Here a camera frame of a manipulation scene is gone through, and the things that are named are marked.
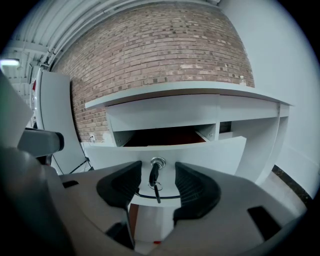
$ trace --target open drawer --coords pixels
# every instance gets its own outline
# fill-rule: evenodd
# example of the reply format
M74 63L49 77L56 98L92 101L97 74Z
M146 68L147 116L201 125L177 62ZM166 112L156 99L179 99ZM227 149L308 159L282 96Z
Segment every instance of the open drawer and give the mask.
M151 159L162 157L166 165L159 171L158 182L161 183L161 197L178 196L175 185L175 163L182 162L202 166L219 172L234 175L242 158L246 139L242 136L183 145L104 147L91 146L86 149L94 169L101 169L128 162L142 161L141 184L139 193L154 196L155 192L148 186L151 171ZM179 206L179 199L162 200L157 204L154 199L134 196L132 203L146 206Z

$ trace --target gray panel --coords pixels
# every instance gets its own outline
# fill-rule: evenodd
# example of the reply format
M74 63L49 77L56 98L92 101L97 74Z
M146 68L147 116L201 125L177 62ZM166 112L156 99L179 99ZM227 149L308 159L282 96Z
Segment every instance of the gray panel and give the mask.
M59 132L64 137L64 149L53 155L61 171L64 174L70 173L86 158L72 118L69 76L43 71L40 104L43 128Z

